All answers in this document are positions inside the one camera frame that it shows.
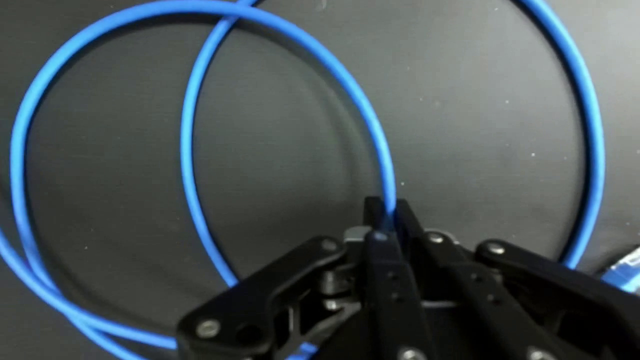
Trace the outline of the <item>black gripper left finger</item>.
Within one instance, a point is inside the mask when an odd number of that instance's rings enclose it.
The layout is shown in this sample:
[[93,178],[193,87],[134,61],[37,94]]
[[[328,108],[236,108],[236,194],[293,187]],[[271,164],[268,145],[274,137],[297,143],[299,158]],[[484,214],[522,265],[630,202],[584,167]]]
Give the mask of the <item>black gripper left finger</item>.
[[180,360],[425,360],[419,293],[393,218],[363,200],[363,236],[314,236],[176,327]]

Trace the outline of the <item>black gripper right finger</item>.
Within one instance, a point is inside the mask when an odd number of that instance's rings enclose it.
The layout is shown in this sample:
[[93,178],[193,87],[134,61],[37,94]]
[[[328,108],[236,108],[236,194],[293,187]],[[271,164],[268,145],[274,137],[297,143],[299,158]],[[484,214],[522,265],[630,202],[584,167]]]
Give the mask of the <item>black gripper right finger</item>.
[[451,300],[477,356],[640,360],[640,298],[504,241],[473,252],[428,231],[406,200],[393,227],[424,300]]

